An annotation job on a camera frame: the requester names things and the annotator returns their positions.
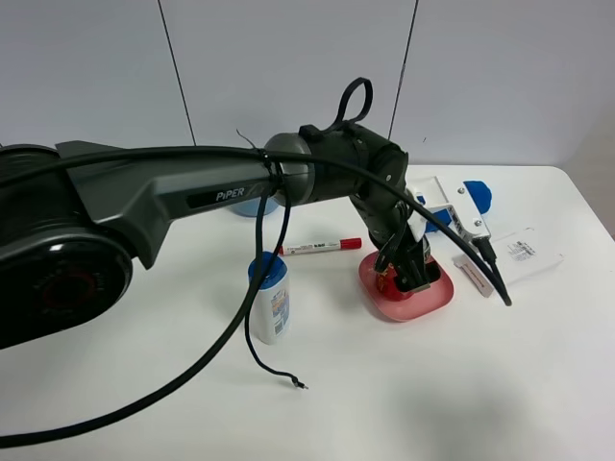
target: white wall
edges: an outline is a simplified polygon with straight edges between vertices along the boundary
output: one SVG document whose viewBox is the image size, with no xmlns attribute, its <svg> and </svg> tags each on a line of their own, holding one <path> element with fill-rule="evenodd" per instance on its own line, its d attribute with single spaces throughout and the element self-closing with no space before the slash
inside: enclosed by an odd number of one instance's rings
<svg viewBox="0 0 615 461">
<path fill-rule="evenodd" d="M 615 107 L 601 114 L 577 153 L 561 166 L 615 235 Z"/>
<path fill-rule="evenodd" d="M 413 2 L 162 1 L 199 142 L 324 127 L 359 75 L 387 133 Z M 612 0 L 423 0 L 394 140 L 414 161 L 562 164 L 615 232 L 613 23 Z M 190 143 L 155 0 L 0 2 L 0 143 L 74 138 Z"/>
<path fill-rule="evenodd" d="M 413 2 L 162 4 L 198 142 L 246 145 L 239 128 L 262 145 L 301 125 L 326 128 L 342 91 L 359 76 L 375 90 L 366 123 L 388 133 Z"/>
<path fill-rule="evenodd" d="M 156 1 L 2 0 L 0 143 L 187 144 Z"/>
<path fill-rule="evenodd" d="M 394 139 L 427 163 L 562 162 L 615 102 L 613 24 L 613 0 L 424 0 Z"/>
</svg>

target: black motor housing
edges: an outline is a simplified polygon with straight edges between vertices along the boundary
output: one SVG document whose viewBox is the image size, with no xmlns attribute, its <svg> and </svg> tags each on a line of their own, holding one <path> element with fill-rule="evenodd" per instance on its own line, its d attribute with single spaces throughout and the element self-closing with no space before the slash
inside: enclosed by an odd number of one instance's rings
<svg viewBox="0 0 615 461">
<path fill-rule="evenodd" d="M 31 145 L 0 149 L 0 181 L 59 157 Z M 0 188 L 0 349 L 74 327 L 126 291 L 126 245 L 87 217 L 65 171 Z"/>
</svg>

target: red marker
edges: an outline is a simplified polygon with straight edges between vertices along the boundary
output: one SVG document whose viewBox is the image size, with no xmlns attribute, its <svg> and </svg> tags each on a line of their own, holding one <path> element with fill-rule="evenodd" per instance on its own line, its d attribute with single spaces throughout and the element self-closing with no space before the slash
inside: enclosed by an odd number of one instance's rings
<svg viewBox="0 0 615 461">
<path fill-rule="evenodd" d="M 361 245 L 360 238 L 343 238 L 337 242 L 310 243 L 307 245 L 284 245 L 280 248 L 280 255 L 307 255 L 337 250 L 357 250 L 361 248 Z"/>
</svg>

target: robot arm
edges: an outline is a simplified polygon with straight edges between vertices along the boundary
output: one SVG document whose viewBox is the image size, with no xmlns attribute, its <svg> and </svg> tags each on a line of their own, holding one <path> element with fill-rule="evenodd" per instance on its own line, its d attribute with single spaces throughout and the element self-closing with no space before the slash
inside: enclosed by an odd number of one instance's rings
<svg viewBox="0 0 615 461">
<path fill-rule="evenodd" d="M 359 117 L 342 120 L 359 85 L 366 86 L 365 107 Z M 298 133 L 275 135 L 265 150 L 335 159 L 405 191 L 406 153 L 357 124 L 370 105 L 371 84 L 357 79 L 344 93 L 331 127 L 304 126 Z M 142 150 L 147 155 L 139 158 L 134 150 L 82 141 L 59 144 L 56 150 L 9 146 L 0 151 L 0 292 L 11 300 L 0 308 L 0 349 L 101 314 L 126 291 L 134 257 L 145 268 L 154 265 L 174 220 L 259 197 L 271 180 L 257 156 L 246 158 L 245 149 L 195 149 L 213 155 L 173 157 L 173 148 L 156 148 Z M 58 158 L 103 156 L 110 150 L 117 161 L 14 179 Z M 154 158 L 153 151 L 164 155 Z M 130 158 L 122 155 L 129 152 Z M 381 250 L 377 269 L 391 264 L 401 291 L 429 286 L 429 245 L 412 236 L 407 206 L 393 194 L 327 164 L 289 161 L 281 168 L 291 204 L 351 197 Z M 284 202 L 280 192 L 275 199 Z"/>
</svg>

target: piper logo text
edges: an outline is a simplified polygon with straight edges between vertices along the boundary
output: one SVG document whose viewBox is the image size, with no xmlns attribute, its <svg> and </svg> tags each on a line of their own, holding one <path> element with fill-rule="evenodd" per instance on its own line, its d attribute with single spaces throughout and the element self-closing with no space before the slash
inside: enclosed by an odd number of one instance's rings
<svg viewBox="0 0 615 461">
<path fill-rule="evenodd" d="M 237 189 L 230 189 L 227 191 L 218 192 L 218 195 L 215 196 L 216 202 L 221 202 L 227 199 L 234 199 L 236 197 L 243 197 L 243 192 L 246 190 L 245 187 L 239 187 Z"/>
</svg>

